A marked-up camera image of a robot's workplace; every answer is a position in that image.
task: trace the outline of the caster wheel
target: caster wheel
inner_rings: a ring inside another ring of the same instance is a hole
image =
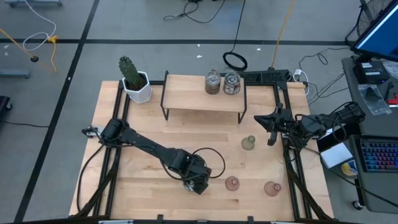
[[[11,110],[11,109],[12,109],[12,104],[8,103],[7,106],[6,106],[6,110],[9,111],[9,110]]]
[[[361,211],[363,209],[363,206],[359,203],[359,200],[353,201],[351,204],[358,211]]]

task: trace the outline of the yellow cable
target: yellow cable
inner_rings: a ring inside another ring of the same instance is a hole
[[[278,46],[279,46],[280,37],[282,37],[282,33],[284,32],[284,28],[285,28],[287,19],[289,18],[290,13],[292,12],[293,5],[294,5],[294,0],[292,0],[292,3],[290,3],[289,11],[287,11],[287,14],[286,14],[286,17],[285,17],[285,21],[284,21],[282,27],[280,28],[280,32],[279,32],[279,36],[278,36],[278,41],[276,42],[276,47],[275,47],[275,52],[274,52],[274,59],[272,60],[271,68],[274,67],[275,59],[276,59],[276,54],[277,54],[277,52],[278,52]]]
[[[8,33],[7,33],[6,31],[4,31],[2,28],[0,28],[0,32],[3,33],[8,39],[10,39],[15,45],[17,45],[17,46],[18,46],[23,52],[25,52],[25,54],[27,54],[30,58],[34,58],[34,56],[33,56],[31,53],[29,53],[29,52],[26,51],[23,47],[21,47],[11,36],[8,35]],[[54,62],[53,62],[53,58],[54,58],[54,56],[55,56],[55,51],[57,50],[57,46],[56,46],[56,43],[55,43],[55,41],[56,41],[57,38],[58,38],[57,36],[52,36],[51,38],[49,38],[49,42],[53,42],[53,43],[54,43],[54,51],[53,51],[53,54],[52,54],[52,56],[51,56],[51,64],[52,64],[54,70],[52,70],[51,68],[48,68],[48,66],[44,65],[44,64],[41,63],[40,61],[37,61],[37,62],[39,63],[40,66],[42,66],[44,69],[46,69],[46,70],[47,70],[48,72],[50,72],[50,73],[57,72],[57,68],[55,67]]]

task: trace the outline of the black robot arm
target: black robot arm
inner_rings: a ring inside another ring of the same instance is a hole
[[[294,118],[291,110],[283,109],[283,104],[279,103],[272,114],[254,116],[267,132],[271,132],[268,145],[275,144],[277,133],[280,132],[290,139],[290,145],[295,148],[303,148],[310,139],[324,136],[330,128],[342,128],[344,124],[359,123],[364,118],[365,113],[355,102],[346,103],[342,109],[334,110],[330,114],[296,114]]]
[[[206,167],[205,160],[197,154],[191,154],[183,149],[167,148],[145,138],[129,127],[121,119],[111,119],[101,133],[101,140],[105,146],[127,144],[158,158],[168,175],[183,181],[187,190],[202,194],[208,187],[211,169]],[[168,170],[178,174],[180,178],[172,176]]]

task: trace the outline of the gray floor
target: gray floor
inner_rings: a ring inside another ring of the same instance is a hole
[[[220,14],[209,24],[197,24],[187,18],[164,22],[169,14],[180,14],[183,0],[101,0],[92,23],[89,39],[234,39],[242,0],[227,0]],[[63,1],[64,7],[34,6],[43,16],[58,25],[61,39],[79,39],[93,0]],[[221,4],[205,1],[192,14],[199,19],[213,15]],[[290,0],[250,0],[243,14],[239,39],[276,40]],[[286,25],[283,40],[341,41],[358,14],[358,1],[300,0],[296,2]],[[36,17],[22,6],[11,9],[0,0],[0,27],[15,38],[36,32],[50,32],[51,24]],[[30,62],[23,52],[11,44],[0,44],[0,67],[28,68],[31,79],[0,79],[0,95],[12,98],[14,109],[9,121],[49,124],[68,73],[77,44],[58,44],[55,63],[58,73],[48,73]],[[80,130],[93,118],[100,84],[103,80],[119,80],[118,58],[129,56],[139,70],[151,80],[162,80],[165,70],[172,73],[203,75],[212,68],[226,72],[222,54],[231,45],[169,44],[118,45],[86,44],[78,62],[67,99],[63,106],[50,148],[30,201],[25,221],[67,217],[86,138]],[[265,70],[272,62],[274,45],[237,45],[235,52],[245,56],[248,70]],[[294,72],[304,55],[315,54],[330,46],[281,45],[275,68]],[[45,44],[35,51],[40,61],[50,65],[52,46]],[[316,58],[303,63],[310,82],[322,87],[341,72],[343,57],[352,53],[345,49],[327,51],[327,66]],[[342,78],[330,92],[346,87]],[[310,111],[327,113],[349,101],[348,91],[318,100]],[[4,124],[0,131],[0,223],[12,222],[16,215],[32,168],[40,151],[46,129]],[[395,223],[398,215],[356,211],[350,202],[356,199],[355,188],[325,171],[335,217],[347,222]]]

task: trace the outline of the white pot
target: white pot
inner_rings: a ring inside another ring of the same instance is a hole
[[[134,102],[145,103],[145,102],[148,102],[152,96],[152,88],[149,85],[149,79],[148,79],[146,72],[138,71],[138,73],[140,73],[141,75],[144,75],[145,79],[147,80],[147,84],[144,87],[142,87],[142,89],[140,89],[138,91],[134,91],[134,90],[129,90],[128,88],[126,88],[126,82],[125,82],[126,78],[123,78],[123,87],[124,87],[124,91],[126,91],[126,93],[130,96],[130,99],[134,100]]]

